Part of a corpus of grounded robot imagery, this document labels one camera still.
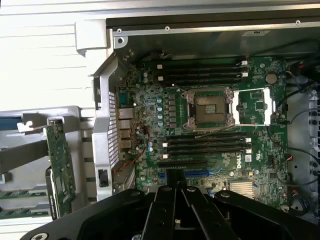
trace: circuit board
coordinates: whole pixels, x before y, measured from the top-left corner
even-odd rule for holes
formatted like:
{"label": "circuit board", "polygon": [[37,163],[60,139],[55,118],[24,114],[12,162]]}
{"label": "circuit board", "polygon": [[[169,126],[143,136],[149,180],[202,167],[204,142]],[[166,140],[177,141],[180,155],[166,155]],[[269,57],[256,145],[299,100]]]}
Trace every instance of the circuit board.
{"label": "circuit board", "polygon": [[12,190],[12,191],[1,191],[0,199],[18,199],[18,198],[29,198],[29,197],[43,197],[46,196],[45,192],[29,193],[28,190]]}
{"label": "circuit board", "polygon": [[71,202],[75,198],[76,184],[68,142],[61,123],[46,127],[48,153],[51,165],[49,189],[53,189],[53,199],[59,217],[72,212]]}
{"label": "circuit board", "polygon": [[[235,72],[232,77],[229,70]],[[279,143],[274,145],[264,126],[265,112],[271,106],[266,106],[263,93],[269,91],[275,103],[286,95],[283,71],[282,57],[251,57],[245,67],[239,67],[234,58],[132,66],[125,83],[117,88],[116,100],[118,115],[132,108],[132,115],[118,116],[120,153],[133,160],[147,144],[145,153],[135,162],[137,188],[146,191],[149,186],[165,184],[166,169],[179,168],[184,169],[189,185],[204,187],[211,196],[228,189],[275,208],[285,205],[287,189],[277,176],[286,179],[287,167],[275,171],[286,159],[287,126],[279,122],[287,115],[280,109],[270,117],[272,138]],[[221,96],[229,90],[238,91],[238,120],[248,126],[232,122],[227,128],[225,111],[231,109],[228,98]],[[148,143],[143,129],[132,128],[134,123],[147,127]],[[213,128],[220,131],[194,138],[211,133]]]}
{"label": "circuit board", "polygon": [[28,217],[44,217],[48,216],[47,211],[36,211],[33,212],[32,208],[18,208],[18,209],[6,209],[0,211],[0,219],[17,219],[17,218],[28,218]]}

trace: ventilation grille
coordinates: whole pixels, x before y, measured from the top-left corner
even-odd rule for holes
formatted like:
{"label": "ventilation grille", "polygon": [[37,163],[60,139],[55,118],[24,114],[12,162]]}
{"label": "ventilation grille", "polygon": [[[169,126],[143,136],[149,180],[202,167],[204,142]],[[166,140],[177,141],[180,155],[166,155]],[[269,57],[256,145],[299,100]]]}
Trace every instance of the ventilation grille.
{"label": "ventilation grille", "polygon": [[115,94],[109,92],[109,108],[110,108],[110,122],[108,128],[108,148],[109,148],[109,161],[111,169],[119,161],[118,151],[118,134],[117,134],[117,121],[116,121],[116,101]]}

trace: green circuit board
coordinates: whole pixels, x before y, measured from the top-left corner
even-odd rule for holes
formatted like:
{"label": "green circuit board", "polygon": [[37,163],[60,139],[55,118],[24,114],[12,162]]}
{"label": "green circuit board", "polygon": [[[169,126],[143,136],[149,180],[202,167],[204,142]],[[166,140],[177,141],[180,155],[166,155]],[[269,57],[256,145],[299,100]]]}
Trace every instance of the green circuit board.
{"label": "green circuit board", "polygon": [[[186,136],[192,134],[205,134],[206,128],[222,127],[222,123],[201,123],[202,131],[192,131],[184,127],[188,122],[188,102],[183,94],[190,90],[206,89],[198,92],[198,98],[202,95],[216,98],[223,94],[225,88],[239,92],[240,122],[244,124],[264,123],[266,105],[262,89],[270,90],[270,97],[277,103],[286,95],[286,78],[281,72],[285,70],[285,60],[282,57],[252,57],[248,59],[246,71],[247,77],[241,83],[232,85],[209,84],[199,81],[198,85],[180,87],[177,84],[164,86],[159,81],[157,66],[179,68],[193,65],[224,65],[234,63],[233,58],[223,59],[197,59],[176,60],[163,62],[148,62],[141,67],[132,66],[125,83],[117,88],[118,109],[132,108],[133,118],[131,124],[139,122],[147,126],[150,138],[146,152],[135,162],[136,185],[140,190],[146,190],[149,186],[165,183],[164,174],[166,168],[184,169],[189,185],[205,187],[213,196],[222,189],[234,188],[235,184],[249,184],[252,186],[254,199],[267,205],[279,208],[287,202],[287,189],[279,183],[275,168],[283,161],[287,154],[287,126],[279,124],[280,120],[286,120],[285,111],[278,112],[271,117],[272,138],[280,146],[274,145],[268,137],[265,126],[237,126],[226,130],[226,133],[242,133],[250,139],[250,151],[246,152],[216,152],[200,153],[195,155],[172,155],[174,161],[197,161],[206,159],[205,165],[175,165],[159,166],[166,150],[163,143],[171,136]],[[276,83],[266,82],[266,75],[275,74]],[[216,112],[217,106],[208,104],[205,113]],[[136,158],[145,146],[144,140],[132,143],[130,148],[121,148],[120,152],[129,152],[130,159]],[[186,149],[193,143],[182,145]],[[286,166],[278,172],[281,179],[287,177]]]}
{"label": "green circuit board", "polygon": [[59,216],[72,212],[71,202],[76,197],[76,184],[72,158],[63,125],[58,123],[46,127],[48,153],[52,169],[55,202]]}

